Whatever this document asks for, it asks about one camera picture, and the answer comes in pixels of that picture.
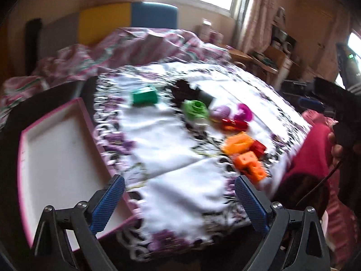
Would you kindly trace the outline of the person's right hand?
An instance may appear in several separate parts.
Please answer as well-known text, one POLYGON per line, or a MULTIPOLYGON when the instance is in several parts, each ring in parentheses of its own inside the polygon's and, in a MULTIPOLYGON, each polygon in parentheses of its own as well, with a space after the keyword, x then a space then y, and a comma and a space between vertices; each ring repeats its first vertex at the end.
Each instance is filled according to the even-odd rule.
POLYGON ((333 165, 337 166, 341 158, 343 157, 343 147, 337 144, 334 132, 330 132, 328 135, 329 142, 332 146, 331 154, 333 157, 333 165))

